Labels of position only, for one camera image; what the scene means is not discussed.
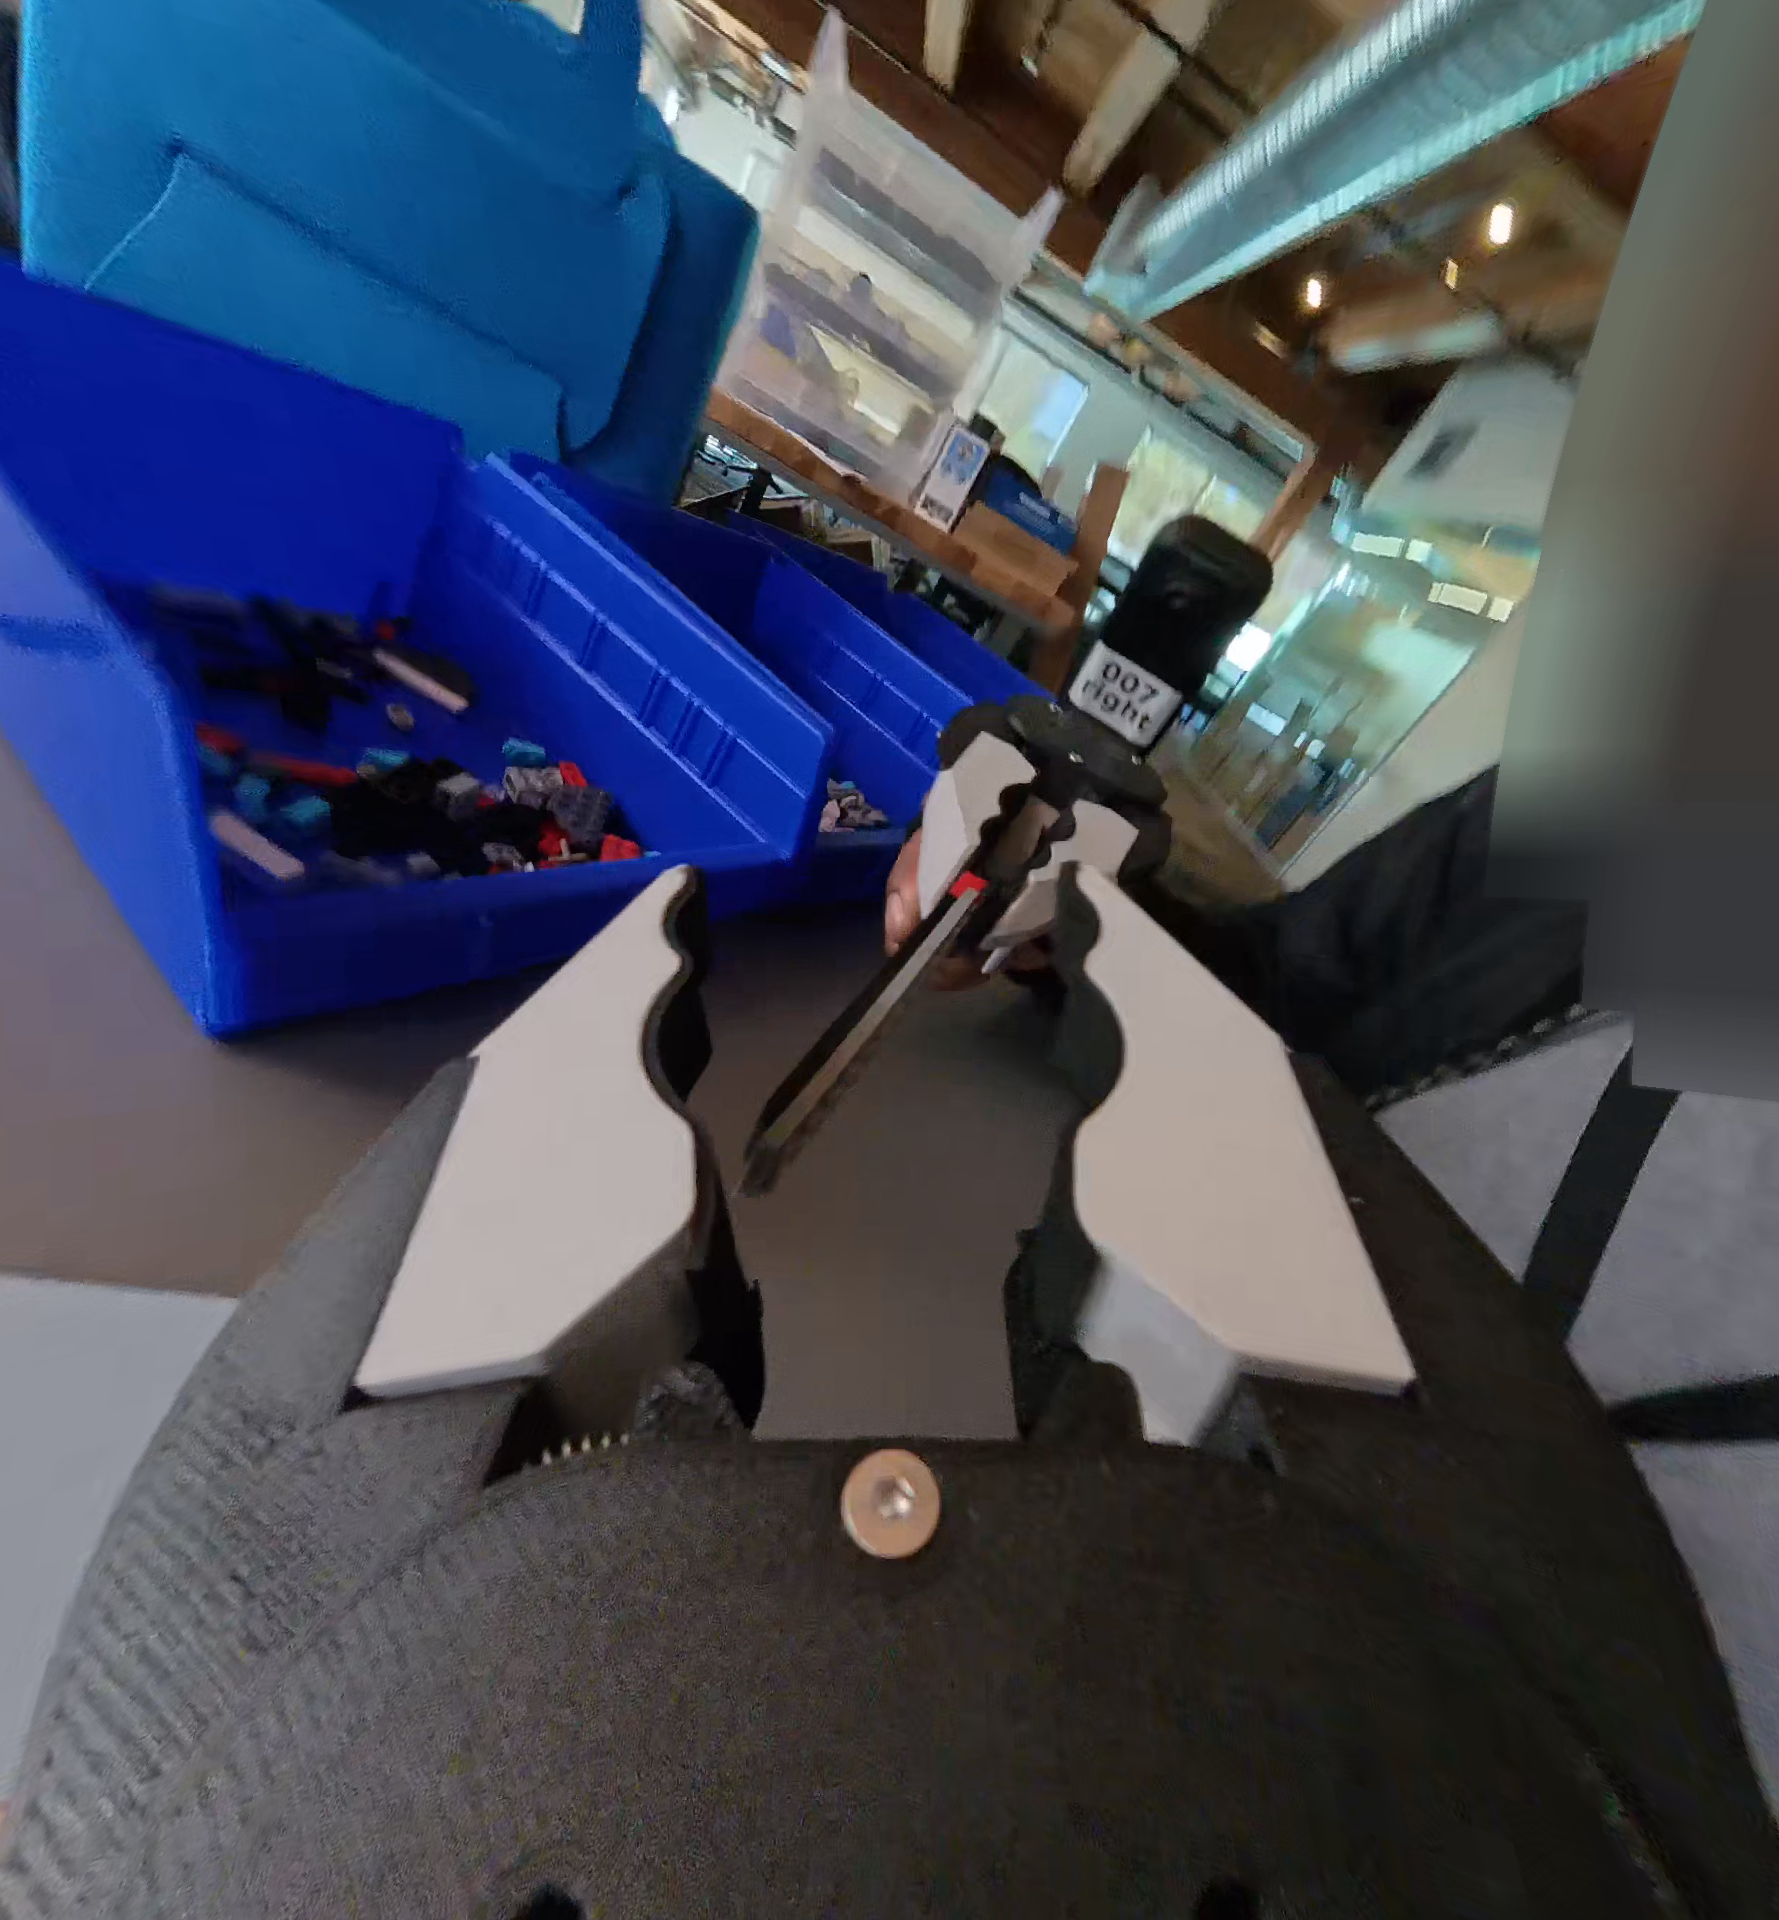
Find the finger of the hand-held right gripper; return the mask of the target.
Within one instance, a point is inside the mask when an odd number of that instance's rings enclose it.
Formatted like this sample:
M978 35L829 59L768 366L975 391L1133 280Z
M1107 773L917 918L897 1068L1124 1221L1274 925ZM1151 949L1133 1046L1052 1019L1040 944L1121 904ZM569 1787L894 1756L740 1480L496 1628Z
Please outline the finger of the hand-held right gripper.
M1015 820L1035 799L1035 761L998 730L975 730L936 777L922 818L922 901L939 904L962 875L1011 898L1029 852Z
M975 944L978 973L998 973L1022 950L1052 941L1066 867L1094 867L1115 878L1122 870L1122 815L1099 802L1074 802L1041 829L1010 904Z

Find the pile of mixed toy bricks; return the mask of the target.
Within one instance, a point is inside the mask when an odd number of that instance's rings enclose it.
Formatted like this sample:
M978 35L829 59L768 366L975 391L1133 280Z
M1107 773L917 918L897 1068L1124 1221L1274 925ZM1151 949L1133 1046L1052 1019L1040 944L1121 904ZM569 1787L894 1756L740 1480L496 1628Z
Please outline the pile of mixed toy bricks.
M210 839L276 890L395 889L648 855L612 788L543 737L474 733L480 684L406 612L148 583L192 727Z

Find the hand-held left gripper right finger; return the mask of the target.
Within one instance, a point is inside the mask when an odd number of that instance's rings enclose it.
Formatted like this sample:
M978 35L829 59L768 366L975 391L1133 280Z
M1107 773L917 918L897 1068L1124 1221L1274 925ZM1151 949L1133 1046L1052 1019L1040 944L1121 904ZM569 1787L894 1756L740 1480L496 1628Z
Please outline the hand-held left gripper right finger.
M1015 1414L1128 1398L1192 1445L1251 1380L1399 1398L1418 1369L1291 1054L1117 882L1056 889L1079 1112L1015 1261Z

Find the small white blue box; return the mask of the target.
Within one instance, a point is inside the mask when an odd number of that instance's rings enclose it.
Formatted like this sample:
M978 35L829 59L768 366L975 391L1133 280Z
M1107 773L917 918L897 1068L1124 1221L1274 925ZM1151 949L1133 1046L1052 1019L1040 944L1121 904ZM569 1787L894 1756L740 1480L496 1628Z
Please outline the small white blue box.
M971 420L953 420L910 497L912 513L939 532L953 532L971 504L991 456L988 434L978 433Z

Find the teal felt chair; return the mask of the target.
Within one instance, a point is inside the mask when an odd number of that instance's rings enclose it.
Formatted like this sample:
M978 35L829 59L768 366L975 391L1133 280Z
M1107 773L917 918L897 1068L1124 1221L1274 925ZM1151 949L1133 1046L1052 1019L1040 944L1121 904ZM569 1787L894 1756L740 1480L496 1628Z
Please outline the teal felt chair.
M23 266L670 501L757 218L642 66L635 3L23 4Z

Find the blue cardboard box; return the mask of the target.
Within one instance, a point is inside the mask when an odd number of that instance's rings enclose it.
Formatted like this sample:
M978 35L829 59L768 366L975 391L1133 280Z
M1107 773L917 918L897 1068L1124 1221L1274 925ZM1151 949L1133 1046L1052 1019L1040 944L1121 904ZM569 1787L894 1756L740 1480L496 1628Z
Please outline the blue cardboard box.
M998 517L1059 554L1074 551L1077 520L1056 508L1035 476L1002 452L992 452L986 460L977 479L975 504L988 507Z

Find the blue plastic storage bin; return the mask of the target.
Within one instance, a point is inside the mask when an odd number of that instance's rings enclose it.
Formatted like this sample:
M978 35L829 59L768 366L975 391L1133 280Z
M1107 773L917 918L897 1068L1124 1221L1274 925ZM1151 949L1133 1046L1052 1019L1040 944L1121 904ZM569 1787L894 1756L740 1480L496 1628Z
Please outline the blue plastic storage bin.
M607 489L534 456L528 538L585 588L585 664L776 852L770 898L877 899L969 703L895 637L755 532ZM819 837L825 786L857 781L888 830Z
M895 637L967 703L1000 706L1019 696L1041 694L1022 670L917 595L894 589L879 572L762 520L752 530L788 560L806 566L836 589L862 616L877 623L882 631Z
M457 428L25 278L0 258L0 735L208 1033L561 959L674 864L717 916L776 852L585 664L596 604L523 538L539 500ZM406 612L480 684L474 733L543 737L648 855L523 877L276 890L210 839L199 698L139 591Z

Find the person's right forearm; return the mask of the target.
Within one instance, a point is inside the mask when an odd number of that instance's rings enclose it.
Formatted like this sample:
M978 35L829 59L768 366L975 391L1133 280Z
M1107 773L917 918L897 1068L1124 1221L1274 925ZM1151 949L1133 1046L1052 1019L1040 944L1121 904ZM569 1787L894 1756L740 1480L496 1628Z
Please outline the person's right forearm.
M1355 1092L1475 1054L1501 1032L1484 893L1498 768L1413 807L1307 886L1236 906L1151 877L1128 893L1279 1039Z

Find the grey desk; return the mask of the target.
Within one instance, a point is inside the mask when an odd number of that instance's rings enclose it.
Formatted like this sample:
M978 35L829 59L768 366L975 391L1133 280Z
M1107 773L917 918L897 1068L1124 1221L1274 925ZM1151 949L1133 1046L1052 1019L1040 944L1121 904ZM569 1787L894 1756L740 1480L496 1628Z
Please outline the grey desk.
M543 970L240 1043L186 1016L0 741L0 1269L244 1292ZM1002 1280L1074 1092L1025 993L939 989L735 1206L768 1442L1004 1439Z

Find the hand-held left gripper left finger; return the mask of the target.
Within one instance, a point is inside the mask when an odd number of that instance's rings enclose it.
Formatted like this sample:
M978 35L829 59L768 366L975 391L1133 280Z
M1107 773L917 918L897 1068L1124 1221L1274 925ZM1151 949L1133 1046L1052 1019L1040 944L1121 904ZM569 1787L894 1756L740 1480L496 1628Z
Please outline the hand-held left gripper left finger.
M708 878L686 862L474 1048L360 1394L541 1384L602 1433L687 1357L715 1184L689 1106L707 973Z

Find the clear plastic drawer unit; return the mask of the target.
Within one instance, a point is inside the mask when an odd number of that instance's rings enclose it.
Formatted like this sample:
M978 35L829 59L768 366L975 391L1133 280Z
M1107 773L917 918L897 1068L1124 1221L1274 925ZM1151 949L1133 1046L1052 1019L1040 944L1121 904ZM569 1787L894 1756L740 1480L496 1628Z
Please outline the clear plastic drawer unit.
M717 391L912 501L1062 203L1006 211L871 105L826 13Z

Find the long dark grey brick plate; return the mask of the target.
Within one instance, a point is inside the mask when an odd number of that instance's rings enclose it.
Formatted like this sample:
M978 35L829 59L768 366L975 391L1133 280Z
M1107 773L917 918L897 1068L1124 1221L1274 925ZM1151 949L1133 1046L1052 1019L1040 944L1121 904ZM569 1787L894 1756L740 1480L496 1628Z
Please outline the long dark grey brick plate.
M806 1143L852 1092L877 1046L912 1007L933 971L966 941L966 925L982 911L982 898L945 899L922 928L888 955L866 987L809 1043L806 1056L762 1106L738 1167L738 1198L770 1193Z

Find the silver ventilation duct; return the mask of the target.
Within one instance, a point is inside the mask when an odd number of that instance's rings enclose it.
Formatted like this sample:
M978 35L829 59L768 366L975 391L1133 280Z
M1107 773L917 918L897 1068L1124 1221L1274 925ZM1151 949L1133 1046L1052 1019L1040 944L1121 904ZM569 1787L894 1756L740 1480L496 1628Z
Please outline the silver ventilation duct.
M1700 15L1700 3L1396 4L1174 191L1138 187L1085 293L1158 320L1653 57Z

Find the person's grey sweatshirt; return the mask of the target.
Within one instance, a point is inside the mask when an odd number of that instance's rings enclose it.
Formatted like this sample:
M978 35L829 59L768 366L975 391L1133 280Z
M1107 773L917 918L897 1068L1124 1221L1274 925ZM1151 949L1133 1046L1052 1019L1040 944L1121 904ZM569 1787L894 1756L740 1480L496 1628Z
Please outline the person's grey sweatshirt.
M1779 1826L1779 1104L1665 1106L1628 1053L1574 1019L1377 1106L1631 1422Z

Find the brick instruction booklet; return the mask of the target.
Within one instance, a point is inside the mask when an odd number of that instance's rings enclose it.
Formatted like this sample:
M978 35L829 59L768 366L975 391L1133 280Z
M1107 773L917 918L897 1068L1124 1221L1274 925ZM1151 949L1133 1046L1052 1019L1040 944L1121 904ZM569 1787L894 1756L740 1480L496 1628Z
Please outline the brick instruction booklet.
M0 1273L0 1800L119 1495L232 1312Z

